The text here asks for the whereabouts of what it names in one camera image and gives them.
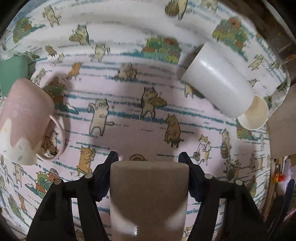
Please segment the beige square plastic cup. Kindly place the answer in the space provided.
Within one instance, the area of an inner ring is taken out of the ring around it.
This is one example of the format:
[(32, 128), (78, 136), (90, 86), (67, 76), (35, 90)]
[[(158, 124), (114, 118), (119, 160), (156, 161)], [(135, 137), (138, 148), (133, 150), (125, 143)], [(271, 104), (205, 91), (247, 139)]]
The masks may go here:
[(110, 170), (112, 240), (181, 240), (188, 186), (186, 164), (113, 163)]

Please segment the cream paper cup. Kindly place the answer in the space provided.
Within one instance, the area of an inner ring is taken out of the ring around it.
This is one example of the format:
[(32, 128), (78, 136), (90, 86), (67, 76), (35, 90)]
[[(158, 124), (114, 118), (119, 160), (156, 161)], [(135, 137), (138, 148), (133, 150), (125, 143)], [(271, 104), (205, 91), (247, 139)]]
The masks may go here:
[(262, 128), (268, 120), (269, 108), (266, 101), (254, 96), (249, 109), (237, 118), (240, 125), (250, 131)]

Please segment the white tall plastic cup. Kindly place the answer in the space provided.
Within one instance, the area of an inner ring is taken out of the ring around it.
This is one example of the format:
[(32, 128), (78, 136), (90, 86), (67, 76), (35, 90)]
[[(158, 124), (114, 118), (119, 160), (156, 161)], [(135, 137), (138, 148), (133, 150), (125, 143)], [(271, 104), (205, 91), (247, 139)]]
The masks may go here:
[(203, 45), (181, 80), (230, 118), (244, 114), (254, 99), (246, 78), (209, 42)]

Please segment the green plastic cup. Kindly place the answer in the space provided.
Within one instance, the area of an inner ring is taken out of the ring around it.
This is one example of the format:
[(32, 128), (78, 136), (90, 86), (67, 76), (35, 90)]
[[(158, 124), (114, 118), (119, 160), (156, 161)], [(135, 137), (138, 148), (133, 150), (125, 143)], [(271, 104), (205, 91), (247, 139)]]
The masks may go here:
[(9, 93), (16, 80), (30, 79), (36, 69), (35, 65), (36, 61), (25, 55), (1, 61), (1, 96)]

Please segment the wooden cabinet panel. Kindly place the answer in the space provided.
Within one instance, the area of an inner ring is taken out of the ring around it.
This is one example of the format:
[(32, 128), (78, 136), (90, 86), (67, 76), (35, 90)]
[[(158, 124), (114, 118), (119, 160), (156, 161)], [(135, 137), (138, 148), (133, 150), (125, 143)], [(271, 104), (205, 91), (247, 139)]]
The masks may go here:
[(280, 107), (267, 121), (273, 159), (295, 154), (295, 79)]

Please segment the pink white ceramic mug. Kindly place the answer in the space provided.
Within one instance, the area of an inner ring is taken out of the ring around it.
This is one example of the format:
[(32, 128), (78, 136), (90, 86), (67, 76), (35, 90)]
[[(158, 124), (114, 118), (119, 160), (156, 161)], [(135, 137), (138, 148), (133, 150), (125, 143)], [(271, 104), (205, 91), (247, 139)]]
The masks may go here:
[[(62, 125), (54, 118), (53, 99), (26, 78), (15, 81), (1, 109), (1, 154), (12, 162), (32, 166), (37, 158), (55, 161), (65, 148)], [(60, 129), (61, 148), (50, 158), (41, 145), (50, 121)]]

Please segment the cat print bed sheet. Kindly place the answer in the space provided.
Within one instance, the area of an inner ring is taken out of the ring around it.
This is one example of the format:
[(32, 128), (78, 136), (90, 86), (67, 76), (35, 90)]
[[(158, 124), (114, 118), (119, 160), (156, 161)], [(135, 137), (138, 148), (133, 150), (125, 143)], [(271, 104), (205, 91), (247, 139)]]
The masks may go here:
[(244, 129), (181, 77), (206, 42), (238, 70), (269, 113), (290, 81), (248, 19), (220, 1), (30, 1), (1, 38), (1, 60), (27, 57), (53, 99), (66, 148), (32, 166), (1, 158), (4, 218), (27, 233), (51, 184), (79, 179), (109, 152), (175, 161), (187, 152), (217, 179), (242, 179), (262, 210), (270, 178), (267, 127)]

